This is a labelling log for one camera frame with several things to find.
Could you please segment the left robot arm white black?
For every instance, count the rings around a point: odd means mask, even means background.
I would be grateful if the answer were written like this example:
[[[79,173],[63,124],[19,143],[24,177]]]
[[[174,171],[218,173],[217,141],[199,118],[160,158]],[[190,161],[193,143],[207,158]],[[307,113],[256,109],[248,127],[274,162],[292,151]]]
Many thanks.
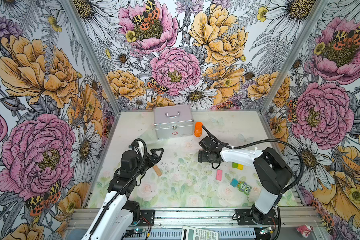
[[[129,197],[137,178],[156,166],[164,149],[148,149],[144,140],[135,139],[121,157],[121,166],[109,183],[103,205],[82,237],[83,240],[122,240],[131,225],[141,218],[140,204]]]

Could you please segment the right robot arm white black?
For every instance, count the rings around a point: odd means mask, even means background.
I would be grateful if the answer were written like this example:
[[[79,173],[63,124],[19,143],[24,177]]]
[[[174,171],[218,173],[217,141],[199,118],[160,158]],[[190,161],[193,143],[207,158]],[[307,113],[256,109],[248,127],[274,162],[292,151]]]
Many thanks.
[[[229,162],[255,169],[262,189],[252,207],[252,216],[262,217],[268,214],[280,201],[284,192],[289,189],[287,184],[293,176],[292,169],[275,149],[249,149],[249,147],[272,141],[257,141],[238,147],[222,143],[214,137],[205,137],[199,141],[202,148],[198,156],[200,163],[220,165],[222,162]]]

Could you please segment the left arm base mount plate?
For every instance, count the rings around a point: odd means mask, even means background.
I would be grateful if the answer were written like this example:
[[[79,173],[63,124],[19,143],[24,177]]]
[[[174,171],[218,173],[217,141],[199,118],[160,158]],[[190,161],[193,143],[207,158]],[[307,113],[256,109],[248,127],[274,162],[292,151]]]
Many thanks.
[[[140,210],[139,219],[132,226],[153,227],[155,223],[155,210]]]

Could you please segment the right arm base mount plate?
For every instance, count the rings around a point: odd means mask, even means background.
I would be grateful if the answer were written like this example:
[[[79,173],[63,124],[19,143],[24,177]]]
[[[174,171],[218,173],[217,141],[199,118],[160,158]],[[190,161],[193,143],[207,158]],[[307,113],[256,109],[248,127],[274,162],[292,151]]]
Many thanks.
[[[270,225],[276,226],[279,223],[278,215],[274,209],[268,214],[263,214],[255,209],[235,209],[234,220],[239,226],[249,225]]]

